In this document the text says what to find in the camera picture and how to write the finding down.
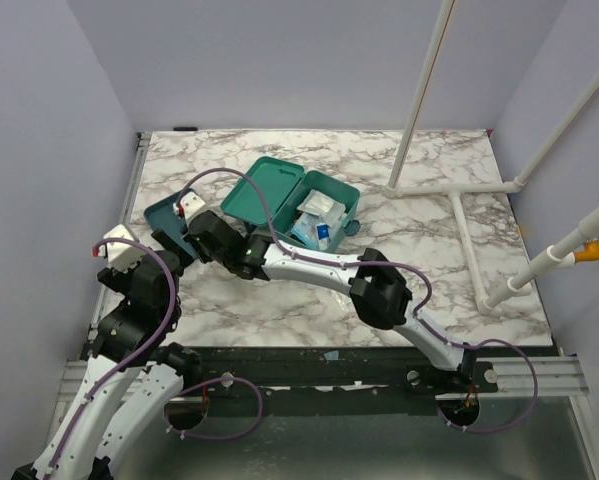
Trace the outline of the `white PVC pipe frame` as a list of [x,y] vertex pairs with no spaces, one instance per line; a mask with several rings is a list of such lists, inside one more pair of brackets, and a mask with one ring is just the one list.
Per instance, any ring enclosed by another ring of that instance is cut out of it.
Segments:
[[456,46],[485,54],[499,93],[508,61],[533,60],[495,120],[493,148],[525,237],[538,250],[599,200],[599,1],[446,1],[430,40],[411,112],[410,139],[436,68]]

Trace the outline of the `teal divided tray insert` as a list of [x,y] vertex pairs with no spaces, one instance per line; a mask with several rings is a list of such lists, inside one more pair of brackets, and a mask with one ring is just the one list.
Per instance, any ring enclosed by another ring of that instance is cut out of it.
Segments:
[[187,234],[187,225],[185,221],[179,218],[173,211],[173,204],[178,198],[179,193],[174,194],[150,205],[144,210],[144,218],[153,231],[163,229],[179,245],[185,248],[191,255],[198,258],[192,246],[185,240]]

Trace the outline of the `white blue bandage roll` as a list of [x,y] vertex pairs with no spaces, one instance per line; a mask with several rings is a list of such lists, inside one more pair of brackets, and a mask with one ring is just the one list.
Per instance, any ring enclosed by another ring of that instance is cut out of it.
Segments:
[[320,223],[315,227],[317,245],[320,251],[325,251],[330,245],[329,226],[325,223]]

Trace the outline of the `white gauze pad packet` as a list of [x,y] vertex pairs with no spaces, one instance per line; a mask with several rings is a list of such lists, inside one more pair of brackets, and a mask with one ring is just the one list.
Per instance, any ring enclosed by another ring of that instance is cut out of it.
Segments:
[[332,226],[345,214],[345,205],[318,190],[311,190],[298,205],[297,210],[319,217],[324,223]]

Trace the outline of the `yellow pipe fitting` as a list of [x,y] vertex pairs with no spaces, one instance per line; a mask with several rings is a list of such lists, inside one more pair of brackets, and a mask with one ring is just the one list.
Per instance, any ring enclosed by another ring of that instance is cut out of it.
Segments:
[[599,239],[589,240],[574,253],[575,263],[599,261]]

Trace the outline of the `clear zip bag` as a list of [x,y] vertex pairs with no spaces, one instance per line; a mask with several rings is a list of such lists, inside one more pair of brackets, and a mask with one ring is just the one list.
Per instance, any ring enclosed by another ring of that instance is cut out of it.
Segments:
[[335,300],[342,309],[348,309],[352,306],[352,301],[349,297],[340,293],[335,294]]

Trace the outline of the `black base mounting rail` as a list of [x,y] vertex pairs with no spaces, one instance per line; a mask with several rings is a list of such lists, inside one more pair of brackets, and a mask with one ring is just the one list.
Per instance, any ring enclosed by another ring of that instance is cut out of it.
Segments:
[[540,391],[543,370],[556,357],[556,347],[486,347],[470,353],[465,372],[453,374],[436,370],[413,347],[203,347],[180,364],[186,385],[225,381],[171,402],[222,417],[246,417],[257,408],[280,417],[444,410],[456,423],[471,423],[482,400]]

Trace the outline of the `teal medicine kit box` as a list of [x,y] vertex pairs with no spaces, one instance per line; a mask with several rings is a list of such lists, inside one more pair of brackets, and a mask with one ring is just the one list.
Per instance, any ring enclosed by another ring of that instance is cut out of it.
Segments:
[[[360,230],[356,210],[360,192],[340,180],[317,170],[306,171],[298,164],[272,157],[261,157],[246,172],[268,204],[278,238],[303,248],[316,249],[318,242],[307,239],[296,225],[301,217],[300,204],[310,192],[319,191],[345,206],[344,215],[329,229],[328,252],[337,250],[346,236]],[[248,232],[265,229],[267,220],[255,187],[241,179],[220,205],[226,215],[244,223]]]

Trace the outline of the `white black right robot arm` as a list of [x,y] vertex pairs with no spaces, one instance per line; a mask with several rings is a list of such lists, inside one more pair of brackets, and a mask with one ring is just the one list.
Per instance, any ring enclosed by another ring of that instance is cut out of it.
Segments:
[[366,325],[393,330],[418,348],[446,389],[459,392],[475,380],[468,345],[424,311],[432,287],[417,269],[390,262],[373,248],[360,256],[337,255],[290,245],[274,233],[243,236],[209,210],[177,207],[175,213],[185,220],[183,238],[201,262],[215,261],[244,280],[296,281],[344,294]]

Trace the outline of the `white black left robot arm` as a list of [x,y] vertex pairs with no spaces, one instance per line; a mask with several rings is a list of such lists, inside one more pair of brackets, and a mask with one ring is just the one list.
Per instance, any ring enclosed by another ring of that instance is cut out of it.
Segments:
[[129,447],[176,394],[193,393],[201,357],[165,345],[181,316],[179,280],[185,262],[141,245],[119,224],[93,254],[107,261],[98,281],[121,294],[98,323],[77,393],[43,453],[17,468],[16,479],[111,479]]

